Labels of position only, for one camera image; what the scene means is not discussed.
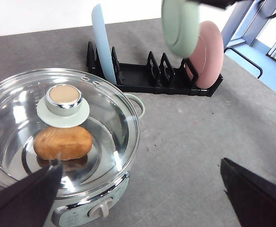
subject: dish rack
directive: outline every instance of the dish rack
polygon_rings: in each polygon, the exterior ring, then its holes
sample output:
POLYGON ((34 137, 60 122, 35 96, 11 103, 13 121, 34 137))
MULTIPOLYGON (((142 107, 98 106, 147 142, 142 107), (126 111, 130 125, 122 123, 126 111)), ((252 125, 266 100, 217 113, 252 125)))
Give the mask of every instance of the dish rack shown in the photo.
MULTIPOLYGON (((148 54, 146 65, 127 64, 118 61, 115 47, 112 47, 112 63, 117 82, 116 87, 123 92, 211 97, 223 80, 220 74, 210 88, 198 88, 195 86, 198 73, 191 61, 183 59, 179 68, 173 68, 166 53, 163 53, 160 65, 157 64, 151 51, 148 54), (185 64, 193 74, 192 80, 186 73, 185 64)), ((86 66, 89 73, 105 79, 97 50, 95 58, 92 42, 88 42, 86 66)))

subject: electric hot pot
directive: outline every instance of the electric hot pot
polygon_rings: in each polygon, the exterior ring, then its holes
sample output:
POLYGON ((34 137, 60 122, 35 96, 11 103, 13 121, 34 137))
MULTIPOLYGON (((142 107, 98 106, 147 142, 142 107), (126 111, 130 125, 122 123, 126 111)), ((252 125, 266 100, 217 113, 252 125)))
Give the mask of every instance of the electric hot pot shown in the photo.
POLYGON ((107 217, 125 192, 145 108, 136 96, 77 70, 41 69, 7 78, 0 82, 0 190, 49 164, 33 148, 36 135, 49 126, 36 107, 58 84, 75 87, 87 101, 88 118, 80 126, 92 134, 93 144, 85 157, 63 162, 60 188, 44 226, 76 227, 107 217), (140 116, 129 99, 140 106, 140 116))

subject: table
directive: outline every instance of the table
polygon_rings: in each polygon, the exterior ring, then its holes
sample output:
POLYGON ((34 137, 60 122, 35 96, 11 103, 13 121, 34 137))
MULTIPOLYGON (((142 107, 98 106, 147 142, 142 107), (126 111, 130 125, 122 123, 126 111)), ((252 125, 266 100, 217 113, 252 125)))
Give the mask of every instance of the table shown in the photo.
MULTIPOLYGON (((145 64, 150 50, 168 54, 160 19, 109 24, 118 60, 145 64)), ((38 68, 87 71, 92 28, 0 37, 0 81, 38 68)), ((227 56, 213 97, 137 93, 146 106, 128 189, 106 219, 91 227, 237 227, 224 192, 228 157, 276 183, 276 93, 227 56)))

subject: bread loaf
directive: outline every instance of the bread loaf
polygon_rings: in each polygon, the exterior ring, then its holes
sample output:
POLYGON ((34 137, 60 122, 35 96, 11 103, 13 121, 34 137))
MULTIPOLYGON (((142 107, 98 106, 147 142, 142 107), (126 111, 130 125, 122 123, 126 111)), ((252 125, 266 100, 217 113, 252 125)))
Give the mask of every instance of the bread loaf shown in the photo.
POLYGON ((84 128, 76 126, 68 129, 48 127, 34 140, 34 151, 44 160, 66 161, 81 158, 92 148, 92 136, 84 128))

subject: pot control panel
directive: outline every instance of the pot control panel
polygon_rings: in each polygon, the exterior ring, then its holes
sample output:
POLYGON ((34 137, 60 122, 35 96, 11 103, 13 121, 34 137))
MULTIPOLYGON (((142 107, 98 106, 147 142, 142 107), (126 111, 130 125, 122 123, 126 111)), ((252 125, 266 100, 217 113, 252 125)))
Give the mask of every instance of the pot control panel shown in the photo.
POLYGON ((77 227, 99 217, 107 217, 109 209, 124 194, 129 184, 126 173, 113 187, 84 201, 57 208, 52 215, 52 222, 58 227, 77 227))

